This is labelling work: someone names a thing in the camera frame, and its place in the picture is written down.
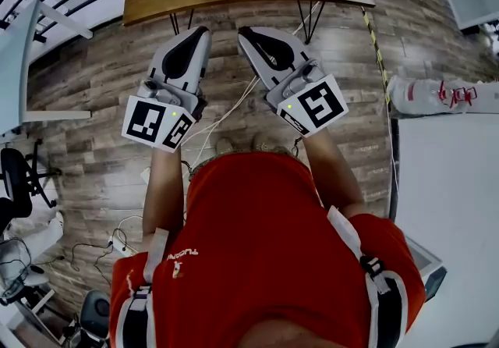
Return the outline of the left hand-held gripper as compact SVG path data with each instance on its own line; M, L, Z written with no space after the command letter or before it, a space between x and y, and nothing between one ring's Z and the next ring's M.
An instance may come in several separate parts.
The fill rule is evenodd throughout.
M147 71L153 80L142 81L137 93L129 96L122 136L175 152L196 122L200 97L195 93L206 72L210 50L211 32L203 26L161 45Z

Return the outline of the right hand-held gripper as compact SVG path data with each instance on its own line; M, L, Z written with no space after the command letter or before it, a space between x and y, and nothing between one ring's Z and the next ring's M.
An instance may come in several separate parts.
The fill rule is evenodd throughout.
M265 100L301 136L314 135L349 112L335 78L317 60L303 57L305 46L296 36L273 27L244 26L238 40L255 73L271 89ZM305 60L279 83L277 73Z

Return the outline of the person's right forearm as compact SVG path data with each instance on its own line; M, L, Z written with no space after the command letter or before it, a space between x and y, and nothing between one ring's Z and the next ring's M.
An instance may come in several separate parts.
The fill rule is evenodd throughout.
M322 129L305 137L303 143L323 206L335 207L346 218L367 214L358 181L329 131Z

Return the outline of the person's left forearm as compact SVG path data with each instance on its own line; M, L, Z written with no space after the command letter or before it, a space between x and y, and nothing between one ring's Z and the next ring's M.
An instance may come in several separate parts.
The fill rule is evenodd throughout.
M157 228L178 233L183 227L183 205L180 150L169 153L154 148L143 208L143 241Z

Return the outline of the grey plastic bin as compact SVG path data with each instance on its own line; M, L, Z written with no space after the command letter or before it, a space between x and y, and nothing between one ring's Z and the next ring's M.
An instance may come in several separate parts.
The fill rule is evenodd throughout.
M405 236L405 241L422 280L426 282L430 275L442 266L442 260L410 237Z

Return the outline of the person's left hand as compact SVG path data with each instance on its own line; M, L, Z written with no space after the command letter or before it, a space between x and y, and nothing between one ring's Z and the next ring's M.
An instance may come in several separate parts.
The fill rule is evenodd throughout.
M203 95L199 95L197 105L193 111L193 118L199 122L202 119L203 111L207 106L207 100Z

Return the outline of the person's right shoe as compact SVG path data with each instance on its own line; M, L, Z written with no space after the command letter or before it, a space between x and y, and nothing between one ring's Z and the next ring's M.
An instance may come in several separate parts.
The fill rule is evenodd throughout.
M274 142L266 133L257 133L253 137L252 150L253 151L272 151L274 149Z

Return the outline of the person's shoe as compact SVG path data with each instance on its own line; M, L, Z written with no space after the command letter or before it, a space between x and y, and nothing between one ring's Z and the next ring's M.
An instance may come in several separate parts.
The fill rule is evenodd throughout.
M274 142L266 133L257 133L253 137L252 150L253 151L272 151L274 149Z
M216 155L230 154L234 151L232 142L227 138L220 138L215 145Z

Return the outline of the person's left shoe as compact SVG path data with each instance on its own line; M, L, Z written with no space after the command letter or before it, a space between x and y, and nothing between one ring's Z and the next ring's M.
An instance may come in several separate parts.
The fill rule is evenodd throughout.
M234 151L232 142L227 138L220 138L215 145L216 155L230 154Z

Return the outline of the yellow black striped tape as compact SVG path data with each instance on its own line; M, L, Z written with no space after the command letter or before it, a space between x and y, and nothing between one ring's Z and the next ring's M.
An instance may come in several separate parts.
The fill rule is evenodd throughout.
M386 101L387 106L389 106L391 103L391 99L389 97L388 90L387 90L387 88L388 88L388 72L384 66L383 55L381 53L381 50L380 50L380 47L378 44L378 40L377 40L377 37L374 33L373 27L371 26L370 19L367 15L366 10L362 6L361 6L361 11L363 14L363 19L364 19L364 22L366 24L366 27L370 33L370 38L371 38L371 41L373 44L373 48L374 48L375 53L376 53L376 61L377 61L377 65L378 65L379 70L380 70L381 77L382 77L382 84L383 84L383 89L384 89L385 101Z

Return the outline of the clear plastic bag red print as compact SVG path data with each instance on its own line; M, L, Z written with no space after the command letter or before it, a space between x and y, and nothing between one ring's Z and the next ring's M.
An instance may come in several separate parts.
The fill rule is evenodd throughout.
M477 113L475 85L464 80L404 79L393 76L387 87L395 109L404 115Z

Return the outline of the white desk glass top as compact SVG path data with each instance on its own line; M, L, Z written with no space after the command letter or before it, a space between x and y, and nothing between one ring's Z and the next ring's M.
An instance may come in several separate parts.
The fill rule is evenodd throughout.
M0 33L0 135L24 123L89 119L90 111L29 111L27 84L30 51L37 18L42 14L77 34L91 39L93 32L40 0L33 0Z

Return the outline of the person's red shirt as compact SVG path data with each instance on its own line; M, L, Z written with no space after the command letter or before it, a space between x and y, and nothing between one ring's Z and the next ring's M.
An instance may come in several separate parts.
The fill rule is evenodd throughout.
M407 321L426 294L402 231L362 213L324 208L308 168L285 154L229 154L204 165L187 194L186 224L152 279L145 253L115 263L111 348L235 348L260 321L284 318L346 348L367 348L366 271L333 221L367 257L401 277Z

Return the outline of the white power strip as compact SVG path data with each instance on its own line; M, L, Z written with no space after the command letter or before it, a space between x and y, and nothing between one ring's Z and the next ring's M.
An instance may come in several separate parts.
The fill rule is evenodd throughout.
M117 251L118 254L121 254L123 257L132 257L137 254L137 251L132 248L130 245L124 244L120 239L113 238L111 241L111 245L114 250Z

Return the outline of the black office chair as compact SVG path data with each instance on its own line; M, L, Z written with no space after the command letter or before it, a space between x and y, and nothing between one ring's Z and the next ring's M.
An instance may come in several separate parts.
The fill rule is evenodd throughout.
M0 181L4 183L7 197L0 197L0 215L13 218L28 218L33 205L31 198L41 195L49 208L55 208L56 200L49 200L40 180L52 176L60 176L61 169L49 168L47 172L38 172L38 148L42 139L34 143L32 154L23 155L15 148L6 147L0 150Z

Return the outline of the white cardboard box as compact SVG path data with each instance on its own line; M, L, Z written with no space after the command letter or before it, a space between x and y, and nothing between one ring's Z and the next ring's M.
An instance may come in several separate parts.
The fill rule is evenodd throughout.
M476 113L499 114L499 82L477 83L472 108Z

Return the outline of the dark grey chair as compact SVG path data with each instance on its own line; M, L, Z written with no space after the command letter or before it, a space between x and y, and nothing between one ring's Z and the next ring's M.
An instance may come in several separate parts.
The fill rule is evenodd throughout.
M91 290L85 296L71 348L109 348L110 302L106 293Z

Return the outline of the dark grey device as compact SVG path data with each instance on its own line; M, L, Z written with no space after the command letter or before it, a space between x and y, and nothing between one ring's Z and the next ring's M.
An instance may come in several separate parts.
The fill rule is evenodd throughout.
M440 266L428 276L425 282L426 302L437 294L447 273L447 269L444 266Z

